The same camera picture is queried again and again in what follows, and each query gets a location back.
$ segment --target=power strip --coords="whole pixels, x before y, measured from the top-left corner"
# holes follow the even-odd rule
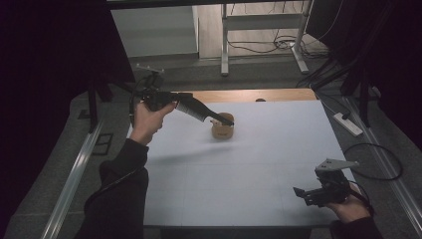
[[[349,119],[342,119],[342,113],[337,113],[333,117],[354,136],[358,136],[363,133],[362,129],[356,126],[356,124],[354,124],[352,121]]]

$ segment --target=black sleeve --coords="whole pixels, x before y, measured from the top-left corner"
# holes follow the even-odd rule
[[[87,200],[85,220],[75,238],[143,238],[147,152],[148,147],[127,139],[115,160],[102,163],[102,188],[135,170],[136,173]]]
[[[330,225],[333,239],[382,239],[372,217],[361,218],[346,224],[340,221]]]

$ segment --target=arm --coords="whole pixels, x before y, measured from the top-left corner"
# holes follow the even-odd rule
[[[353,184],[350,187],[357,191]],[[333,239],[382,239],[369,211],[356,197],[350,195],[343,203],[329,203],[326,207],[340,219],[330,226]]]
[[[100,193],[87,200],[86,217],[76,238],[143,238],[147,145],[174,107],[170,104],[158,112],[150,112],[144,103],[136,106],[130,137],[115,160],[100,166],[102,187]],[[132,172],[123,182],[102,190]]]

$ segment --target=white wall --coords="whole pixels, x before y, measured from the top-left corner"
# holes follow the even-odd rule
[[[128,57],[198,52],[195,6],[112,10]]]

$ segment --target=white tabletop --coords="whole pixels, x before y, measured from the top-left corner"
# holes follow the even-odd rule
[[[149,145],[144,225],[320,226],[336,218],[293,191],[320,188],[316,166],[344,160],[319,101],[207,106],[234,116],[233,137],[213,138],[210,118],[168,115]]]

